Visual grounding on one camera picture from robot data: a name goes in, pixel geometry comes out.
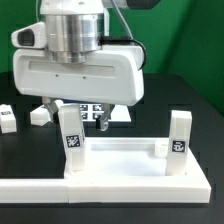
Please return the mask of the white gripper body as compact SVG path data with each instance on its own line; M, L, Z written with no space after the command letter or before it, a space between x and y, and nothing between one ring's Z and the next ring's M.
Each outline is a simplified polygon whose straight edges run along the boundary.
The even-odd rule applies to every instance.
M142 61L138 46L105 45L82 64L58 63L46 50L19 49L14 81L25 95L133 106L144 95Z

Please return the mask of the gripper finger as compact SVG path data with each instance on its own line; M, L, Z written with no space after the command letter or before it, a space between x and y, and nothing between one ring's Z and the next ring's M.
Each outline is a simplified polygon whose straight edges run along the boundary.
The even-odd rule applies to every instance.
M59 110L60 106L62 105L62 101L50 97L43 97L42 104L45 106L48 112L53 115Z
M114 110L115 105L104 103L101 107L103 109L103 114L96 119L96 129L99 131L106 131L109 127L109 117Z

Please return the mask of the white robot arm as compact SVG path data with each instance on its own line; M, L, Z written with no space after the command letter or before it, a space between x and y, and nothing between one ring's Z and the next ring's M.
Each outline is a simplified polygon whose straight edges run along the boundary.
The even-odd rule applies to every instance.
M144 95L144 45L131 34L109 35L112 8L150 10L161 0L42 0L44 19L12 33L15 86L24 95L103 105L97 128L108 128L117 105Z

